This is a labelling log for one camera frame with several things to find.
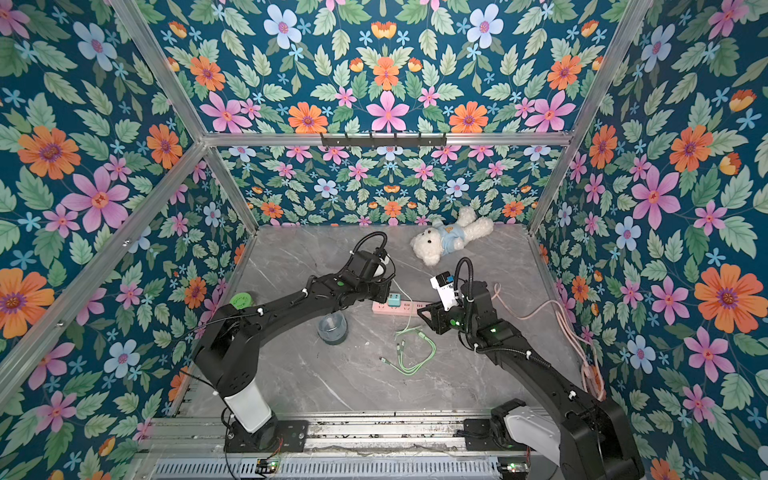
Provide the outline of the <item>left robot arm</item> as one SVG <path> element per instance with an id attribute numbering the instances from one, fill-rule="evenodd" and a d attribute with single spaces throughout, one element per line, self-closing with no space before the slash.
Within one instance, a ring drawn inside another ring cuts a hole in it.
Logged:
<path id="1" fill-rule="evenodd" d="M 206 323 L 193 360 L 234 416 L 230 431 L 236 438 L 265 449 L 276 437 L 277 417 L 256 385 L 262 346 L 306 321 L 387 299 L 396 274 L 387 240 L 374 231 L 357 242 L 337 272 L 312 275 L 301 290 L 265 304 L 223 306 Z"/>

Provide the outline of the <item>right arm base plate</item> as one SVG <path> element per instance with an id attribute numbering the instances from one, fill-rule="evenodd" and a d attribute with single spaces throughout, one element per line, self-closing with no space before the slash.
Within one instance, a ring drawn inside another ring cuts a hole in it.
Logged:
<path id="1" fill-rule="evenodd" d="M 511 451 L 518 449 L 505 437 L 500 437 L 492 428 L 489 419 L 465 419 L 455 437 L 462 438 L 467 451 Z"/>

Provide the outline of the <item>teal charger adapter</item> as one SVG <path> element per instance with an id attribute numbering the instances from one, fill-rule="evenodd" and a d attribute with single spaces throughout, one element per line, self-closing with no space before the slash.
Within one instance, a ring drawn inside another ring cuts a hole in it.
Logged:
<path id="1" fill-rule="evenodd" d="M 391 308 L 398 308 L 401 306 L 401 295 L 398 293 L 390 293 L 387 298 L 387 306 Z"/>

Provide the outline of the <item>pink power strip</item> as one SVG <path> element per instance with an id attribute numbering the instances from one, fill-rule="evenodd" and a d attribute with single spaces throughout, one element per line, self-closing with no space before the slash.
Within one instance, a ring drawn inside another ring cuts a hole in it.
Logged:
<path id="1" fill-rule="evenodd" d="M 400 317 L 415 316 L 417 310 L 428 305 L 427 302 L 402 301 L 399 306 L 390 306 L 387 303 L 372 303 L 372 312 L 377 315 L 391 315 Z"/>

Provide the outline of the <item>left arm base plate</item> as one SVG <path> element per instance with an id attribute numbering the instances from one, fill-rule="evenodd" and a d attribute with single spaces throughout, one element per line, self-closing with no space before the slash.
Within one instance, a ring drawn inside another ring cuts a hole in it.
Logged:
<path id="1" fill-rule="evenodd" d="M 255 433 L 249 433 L 233 420 L 225 434 L 226 453 L 299 453 L 308 438 L 306 420 L 272 418 Z"/>

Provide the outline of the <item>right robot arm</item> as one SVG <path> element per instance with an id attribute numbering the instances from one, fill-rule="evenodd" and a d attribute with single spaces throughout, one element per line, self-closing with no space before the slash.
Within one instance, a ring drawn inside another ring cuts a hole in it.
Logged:
<path id="1" fill-rule="evenodd" d="M 526 445 L 555 463 L 566 479 L 641 479 L 645 469 L 624 410 L 578 387 L 501 319 L 488 285 L 443 272 L 430 280 L 440 299 L 418 309 L 438 335 L 455 330 L 466 347 L 516 377 L 543 411 L 520 400 L 494 410 L 500 442 Z"/>

